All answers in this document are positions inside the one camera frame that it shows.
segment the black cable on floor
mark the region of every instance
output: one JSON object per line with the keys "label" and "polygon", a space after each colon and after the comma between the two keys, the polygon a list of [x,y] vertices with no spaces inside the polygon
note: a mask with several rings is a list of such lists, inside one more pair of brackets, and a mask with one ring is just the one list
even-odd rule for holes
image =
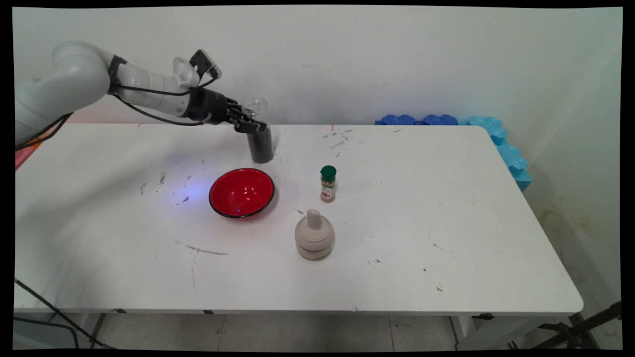
{"label": "black cable on floor", "polygon": [[17,318],[15,316],[13,317],[13,319],[15,321],[34,323],[36,325],[44,325],[44,326],[64,328],[64,329],[70,331],[70,334],[73,335],[73,342],[75,343],[75,348],[79,349],[79,342],[77,341],[77,334],[75,333],[75,330],[73,330],[72,328],[70,328],[70,327],[68,327],[66,325],[60,325],[58,323],[43,322],[43,321],[38,321],[38,320],[29,320],[29,319]]}
{"label": "black cable on floor", "polygon": [[49,309],[53,310],[55,313],[60,315],[60,317],[63,318],[64,320],[66,320],[67,323],[69,323],[71,326],[76,328],[77,331],[80,331],[81,333],[83,333],[84,336],[86,336],[88,338],[88,340],[90,340],[91,342],[94,342],[95,344],[97,344],[99,346],[104,346],[104,343],[99,342],[98,340],[96,340],[96,338],[91,336],[90,333],[86,332],[83,328],[79,327],[71,319],[66,317],[66,315],[64,315],[57,307],[53,306],[50,302],[46,301],[45,298],[41,297],[38,293],[36,293],[35,291],[31,290],[31,288],[29,288],[28,286],[24,285],[24,283],[22,283],[20,280],[17,280],[16,278],[13,278],[13,280],[14,280],[14,282],[17,285],[19,285],[21,288],[26,290],[29,294],[33,295],[35,298],[40,300],[44,305],[48,306]]}

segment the blue foam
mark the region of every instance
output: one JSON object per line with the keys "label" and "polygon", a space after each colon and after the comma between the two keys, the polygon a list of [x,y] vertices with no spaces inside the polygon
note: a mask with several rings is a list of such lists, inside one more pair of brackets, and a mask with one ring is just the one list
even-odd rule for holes
{"label": "blue foam", "polygon": [[527,160],[520,156],[520,149],[511,145],[506,140],[500,145],[496,145],[496,149],[498,149],[498,153],[503,157],[505,165],[507,165],[509,172],[511,172],[514,178],[527,168]]}
{"label": "blue foam", "polygon": [[500,120],[491,116],[471,116],[467,118],[467,125],[476,125],[485,128],[487,133],[490,134],[491,141],[496,145],[502,144],[503,140],[507,137],[507,130],[503,129],[503,124]]}
{"label": "blue foam", "polygon": [[386,115],[385,117],[382,118],[382,121],[384,122],[385,125],[414,125],[415,124],[415,118],[409,115],[401,115],[401,116]]}
{"label": "blue foam", "polygon": [[525,189],[531,184],[531,177],[526,170],[523,170],[520,174],[514,177],[516,184],[521,192],[525,191]]}
{"label": "blue foam", "polygon": [[423,122],[424,125],[458,125],[457,119],[449,115],[428,115]]}

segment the dirt stain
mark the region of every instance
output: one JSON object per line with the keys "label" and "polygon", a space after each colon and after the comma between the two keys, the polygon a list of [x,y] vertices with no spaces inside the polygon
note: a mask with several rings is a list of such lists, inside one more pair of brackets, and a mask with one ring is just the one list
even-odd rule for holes
{"label": "dirt stain", "polygon": [[342,145],[342,144],[344,144],[344,142],[343,142],[343,141],[340,141],[339,143],[337,143],[337,144],[335,144],[335,145],[331,146],[331,150],[332,150],[332,149],[334,149],[334,148],[336,148],[336,147],[338,147],[338,146],[340,146],[340,145]]}

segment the pink object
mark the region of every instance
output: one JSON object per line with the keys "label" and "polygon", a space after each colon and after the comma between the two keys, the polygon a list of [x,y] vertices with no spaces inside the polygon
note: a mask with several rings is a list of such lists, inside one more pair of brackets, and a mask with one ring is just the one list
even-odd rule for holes
{"label": "pink object", "polygon": [[37,149],[38,145],[25,147],[22,150],[15,152],[15,170],[17,171],[20,166],[26,161],[29,156]]}

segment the glass jar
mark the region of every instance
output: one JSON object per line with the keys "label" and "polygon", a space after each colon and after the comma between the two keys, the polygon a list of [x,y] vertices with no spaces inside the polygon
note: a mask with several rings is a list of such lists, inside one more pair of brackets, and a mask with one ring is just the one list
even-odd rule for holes
{"label": "glass jar", "polygon": [[274,148],[271,141],[271,122],[267,114],[267,101],[264,99],[250,99],[243,103],[243,112],[254,120],[267,125],[264,131],[257,130],[253,134],[247,134],[251,159],[257,163],[268,163],[274,157]]}

